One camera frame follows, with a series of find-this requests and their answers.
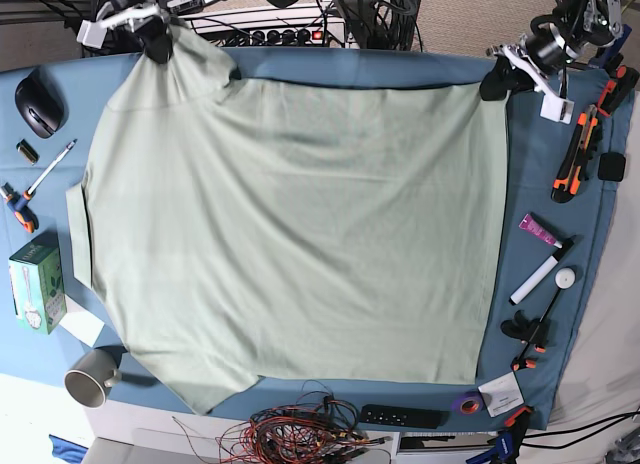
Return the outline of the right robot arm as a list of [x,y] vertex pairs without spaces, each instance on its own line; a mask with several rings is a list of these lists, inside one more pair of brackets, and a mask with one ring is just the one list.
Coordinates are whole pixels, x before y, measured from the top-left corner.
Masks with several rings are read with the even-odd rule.
[[112,13],[96,24],[101,30],[123,28],[142,46],[156,64],[167,64],[173,55],[166,0],[109,0]]

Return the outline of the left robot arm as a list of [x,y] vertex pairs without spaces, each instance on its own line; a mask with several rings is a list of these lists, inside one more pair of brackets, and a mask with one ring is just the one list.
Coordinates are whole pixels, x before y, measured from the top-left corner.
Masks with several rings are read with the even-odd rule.
[[566,70],[584,47],[613,45],[623,35],[621,0],[554,0],[553,10],[533,18],[530,32],[515,44],[487,50],[494,68],[480,84],[484,101],[504,99],[511,92],[540,92],[549,78],[561,74],[560,91],[567,94]]

